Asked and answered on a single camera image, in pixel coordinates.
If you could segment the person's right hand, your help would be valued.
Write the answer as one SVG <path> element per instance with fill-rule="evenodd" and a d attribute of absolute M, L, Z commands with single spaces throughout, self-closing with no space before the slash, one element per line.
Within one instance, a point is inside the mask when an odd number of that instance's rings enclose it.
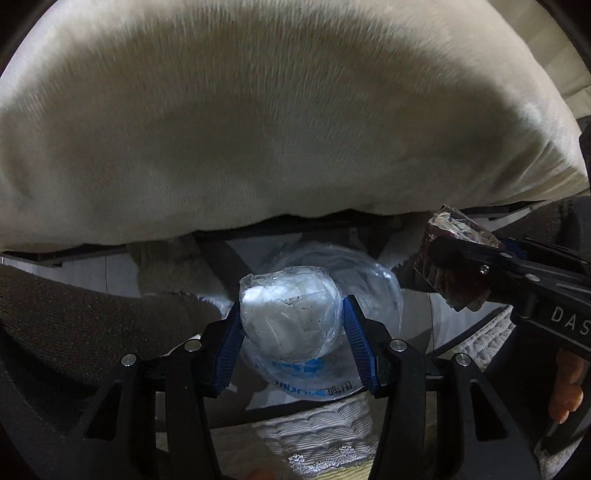
<path fill-rule="evenodd" d="M 549 404 L 549 414 L 556 423 L 563 424 L 583 401 L 584 394 L 578 381 L 583 374 L 585 361 L 563 349 L 559 350 L 556 361 L 557 377 Z"/>

